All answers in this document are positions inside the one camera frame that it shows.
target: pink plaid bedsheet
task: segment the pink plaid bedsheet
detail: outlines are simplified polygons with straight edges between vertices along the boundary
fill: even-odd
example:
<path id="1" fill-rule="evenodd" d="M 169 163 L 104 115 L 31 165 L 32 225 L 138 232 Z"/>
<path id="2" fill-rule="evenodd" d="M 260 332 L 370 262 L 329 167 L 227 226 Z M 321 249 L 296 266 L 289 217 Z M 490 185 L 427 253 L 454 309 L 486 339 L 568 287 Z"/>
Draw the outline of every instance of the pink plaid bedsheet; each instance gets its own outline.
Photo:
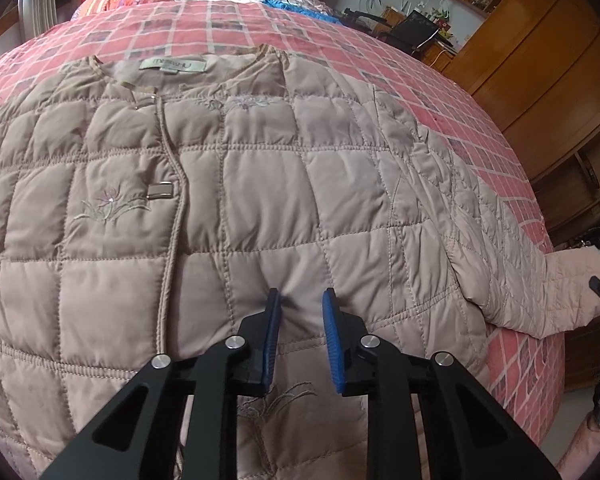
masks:
<path id="1" fill-rule="evenodd" d="M 261 4 L 163 2 L 123 7 L 58 25 L 0 58 L 0 103 L 96 54 L 114 61 L 222 53 L 272 44 L 384 89 L 451 148 L 509 205 L 526 234 L 553 250 L 516 155 L 488 115 L 460 87 L 365 34 Z M 536 340 L 489 327 L 490 391 L 539 443 L 562 398 L 564 337 Z"/>

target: quilted jacket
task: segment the quilted jacket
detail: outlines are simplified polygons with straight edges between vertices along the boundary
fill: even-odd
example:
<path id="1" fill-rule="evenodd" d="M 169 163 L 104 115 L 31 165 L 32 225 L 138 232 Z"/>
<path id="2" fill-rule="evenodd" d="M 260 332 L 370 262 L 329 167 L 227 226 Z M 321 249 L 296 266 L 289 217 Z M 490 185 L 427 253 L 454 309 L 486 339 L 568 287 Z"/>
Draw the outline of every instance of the quilted jacket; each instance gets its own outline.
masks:
<path id="1" fill-rule="evenodd" d="M 542 254 L 390 95 L 269 46 L 196 59 L 91 57 L 0 107 L 0 449 L 24 479 L 152 356 L 200 354 L 272 286 L 276 374 L 241 401 L 241 479 L 365 477 L 329 286 L 403 352 L 481 380 L 485 322 L 544 337 L 600 312 L 600 254 Z"/>

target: bed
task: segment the bed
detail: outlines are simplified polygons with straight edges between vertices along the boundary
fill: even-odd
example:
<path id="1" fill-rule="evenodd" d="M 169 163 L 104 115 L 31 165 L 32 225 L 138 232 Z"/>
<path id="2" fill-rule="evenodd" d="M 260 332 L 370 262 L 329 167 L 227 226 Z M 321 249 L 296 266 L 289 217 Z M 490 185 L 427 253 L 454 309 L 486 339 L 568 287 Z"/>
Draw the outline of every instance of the bed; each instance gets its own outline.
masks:
<path id="1" fill-rule="evenodd" d="M 261 43 L 383 88 L 506 200 L 527 235 L 552 251 L 531 186 L 487 114 L 455 83 L 387 44 L 341 25 L 256 2 L 175 1 L 123 7 L 55 27 L 0 58 L 0 104 L 62 64 L 234 51 Z M 489 327 L 490 391 L 536 443 L 560 404 L 564 337 L 535 340 Z"/>

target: blue rubber pad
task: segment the blue rubber pad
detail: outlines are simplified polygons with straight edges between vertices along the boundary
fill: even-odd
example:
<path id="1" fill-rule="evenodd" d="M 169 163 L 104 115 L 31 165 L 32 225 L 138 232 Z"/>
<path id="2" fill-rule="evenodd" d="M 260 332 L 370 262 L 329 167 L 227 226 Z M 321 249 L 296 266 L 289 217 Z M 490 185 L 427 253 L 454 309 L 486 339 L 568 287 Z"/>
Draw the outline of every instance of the blue rubber pad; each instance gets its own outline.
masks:
<path id="1" fill-rule="evenodd" d="M 274 298 L 267 301 L 273 301 L 273 311 L 267 326 L 267 335 L 262 350 L 262 383 L 267 391 L 273 382 L 273 370 L 276 363 L 276 348 L 278 346 L 278 333 L 280 331 L 280 319 L 282 318 L 282 308 L 280 306 L 280 293 L 276 292 Z"/>
<path id="2" fill-rule="evenodd" d="M 338 336 L 334 305 L 328 292 L 322 295 L 322 320 L 324 331 L 327 336 L 327 351 L 329 353 L 329 364 L 331 367 L 331 379 L 336 386 L 336 391 L 341 394 L 344 391 L 344 354 Z"/>

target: desk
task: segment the desk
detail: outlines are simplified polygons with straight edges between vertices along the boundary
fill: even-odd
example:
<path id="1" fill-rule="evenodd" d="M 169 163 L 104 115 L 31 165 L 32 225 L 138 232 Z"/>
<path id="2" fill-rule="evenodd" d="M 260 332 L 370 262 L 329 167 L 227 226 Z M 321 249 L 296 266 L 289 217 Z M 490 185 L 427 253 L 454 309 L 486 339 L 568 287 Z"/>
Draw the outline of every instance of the desk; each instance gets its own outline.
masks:
<path id="1" fill-rule="evenodd" d="M 421 62 L 425 65 L 432 67 L 436 72 L 440 72 L 451 63 L 451 60 L 456 56 L 456 51 L 445 45 L 441 41 L 435 38 L 422 47 Z"/>

